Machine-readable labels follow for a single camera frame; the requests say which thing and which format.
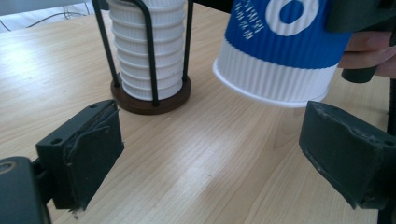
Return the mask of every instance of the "wooden table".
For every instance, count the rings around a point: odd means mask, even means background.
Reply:
[[[49,203],[54,223],[376,223],[375,210],[353,210],[304,157],[304,109],[251,101],[212,74],[228,18],[195,5],[191,98],[158,116],[121,109],[123,154],[78,219]],[[112,98],[94,16],[0,43],[0,158],[34,160],[35,143]],[[385,130],[388,100],[386,78],[358,85],[337,74],[324,102]]]

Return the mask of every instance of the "white circle logo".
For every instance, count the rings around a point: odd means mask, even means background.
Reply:
[[[292,1],[301,2],[304,11],[301,17],[294,22],[285,23],[280,19],[279,14],[285,5]],[[271,31],[277,35],[297,35],[314,21],[318,11],[319,0],[271,0],[265,10],[265,19]]]

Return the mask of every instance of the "black metal cup holder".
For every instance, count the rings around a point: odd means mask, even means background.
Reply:
[[[111,92],[117,102],[117,104],[123,109],[143,115],[157,115],[174,110],[183,105],[190,97],[191,93],[191,81],[188,77],[189,58],[190,58],[190,43],[191,43],[191,24],[192,24],[192,12],[193,12],[193,1],[188,0],[188,12],[186,21],[186,39],[184,46],[184,65],[183,65],[183,86],[181,90],[174,96],[159,100],[158,87],[157,87],[157,71],[155,65],[155,50],[154,50],[154,38],[152,30],[152,21],[149,13],[149,9],[142,0],[121,0],[127,3],[135,4],[140,8],[145,17],[146,24],[146,35],[148,41],[148,64],[150,71],[150,81],[152,90],[152,101],[142,101],[135,99],[128,95],[122,88],[120,80],[120,74],[116,72],[116,68],[111,54],[110,45],[108,42],[106,27],[103,21],[101,8],[108,9],[108,6],[104,6],[106,1],[103,0],[92,0],[92,5],[95,11],[96,19],[99,26],[99,31],[102,37],[103,45],[107,56],[108,65],[110,68],[111,76],[113,81],[111,83]]]

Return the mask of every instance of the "ribbed white cup bottom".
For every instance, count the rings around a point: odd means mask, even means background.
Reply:
[[[308,101],[321,101],[335,69],[336,65],[302,69],[268,63],[236,49],[227,40],[213,64],[215,75],[231,89],[285,107],[305,107]]]

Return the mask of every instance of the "stack of paper cups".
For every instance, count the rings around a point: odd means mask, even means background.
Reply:
[[[235,0],[213,70],[230,88],[286,107],[320,101],[351,34],[325,29],[329,0]]]
[[[180,91],[183,83],[185,0],[142,0],[150,12],[159,100]],[[152,100],[145,17],[126,1],[107,0],[120,60],[122,88],[130,96]]]

